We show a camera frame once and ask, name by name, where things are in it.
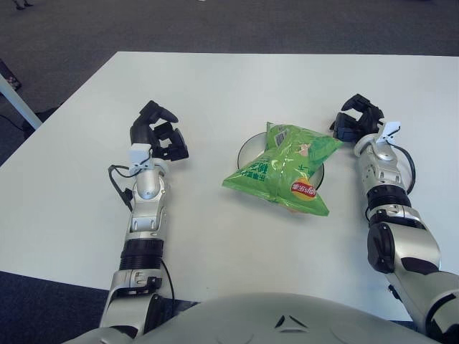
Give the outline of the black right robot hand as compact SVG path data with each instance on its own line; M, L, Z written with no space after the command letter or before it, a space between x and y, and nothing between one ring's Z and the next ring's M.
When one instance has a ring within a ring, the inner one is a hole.
M356 119L346 114L346 110L355 110L361 116ZM344 103L330 130L333 131L333 137L340 141L357 142L365 135L378 133L383 118L384 114L377 106L362 95L356 94Z

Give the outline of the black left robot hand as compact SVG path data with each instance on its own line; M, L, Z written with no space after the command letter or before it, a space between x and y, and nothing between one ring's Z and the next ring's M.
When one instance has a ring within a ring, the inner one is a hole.
M153 158L170 161L186 159L189 152L184 137L172 125L178 121L173 113L150 100L131 126L131 143L150 145Z

